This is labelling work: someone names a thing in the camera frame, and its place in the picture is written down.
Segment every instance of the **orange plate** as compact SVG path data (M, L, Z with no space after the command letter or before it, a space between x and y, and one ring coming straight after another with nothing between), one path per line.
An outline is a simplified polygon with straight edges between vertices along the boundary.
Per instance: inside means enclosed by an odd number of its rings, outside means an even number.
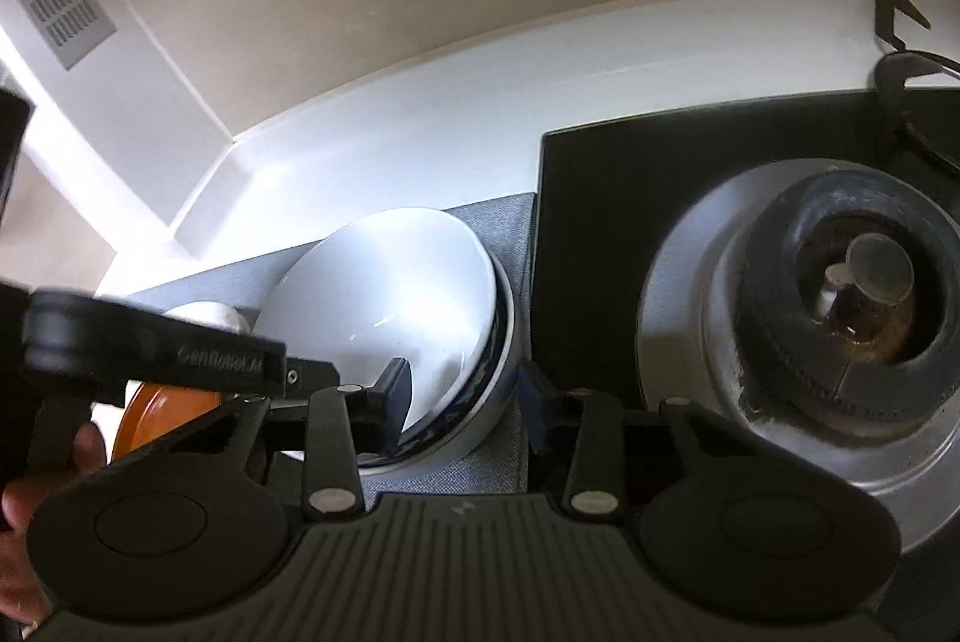
M206 415L219 407L222 400L220 393L142 383L120 420L112 460Z

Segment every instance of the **human hand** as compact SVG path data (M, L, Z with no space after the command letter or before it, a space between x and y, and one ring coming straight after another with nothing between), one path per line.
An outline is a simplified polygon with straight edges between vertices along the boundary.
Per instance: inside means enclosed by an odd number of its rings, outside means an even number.
M70 468L33 474L3 488L0 509L13 530L0 533L0 614L31 624L50 612L27 559L27 526L43 501L106 464L107 448L100 429L85 423L73 439Z

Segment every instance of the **gas burner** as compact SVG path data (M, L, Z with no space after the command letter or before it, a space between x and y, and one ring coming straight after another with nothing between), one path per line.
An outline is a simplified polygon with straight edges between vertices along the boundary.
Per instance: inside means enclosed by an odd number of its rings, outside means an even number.
M960 235L890 175L748 170L696 203L640 301L648 406L683 396L862 487L908 551L960 508Z

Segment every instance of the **gray fabric mat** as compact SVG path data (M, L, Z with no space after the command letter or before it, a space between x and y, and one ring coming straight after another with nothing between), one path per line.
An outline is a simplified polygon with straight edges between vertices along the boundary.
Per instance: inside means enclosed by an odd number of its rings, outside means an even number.
M534 193L494 198L450 209L469 225L503 265L517 294L524 354L530 357L530 255ZM315 245L282 249L224 265L133 294L128 301L167 311L192 301L219 301L241 311L253 324L270 291L291 266ZM299 476L285 472L286 476ZM515 493L526 489L527 437L514 402L491 434L464 458L407 482L365 478L368 501L386 490L412 493ZM296 498L294 488L287 488Z

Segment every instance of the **black glass cooktop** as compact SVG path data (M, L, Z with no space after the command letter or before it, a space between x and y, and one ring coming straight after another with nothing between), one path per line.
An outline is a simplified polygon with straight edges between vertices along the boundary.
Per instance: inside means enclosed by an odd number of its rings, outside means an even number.
M915 125L960 158L960 91L914 89ZM827 157L881 167L960 217L960 190L904 150L878 162L873 92L827 92L617 119L547 134L541 147L533 357L563 389L643 404L637 304L673 225L733 175L774 160ZM904 559L881 618L906 639L960 634L960 524Z

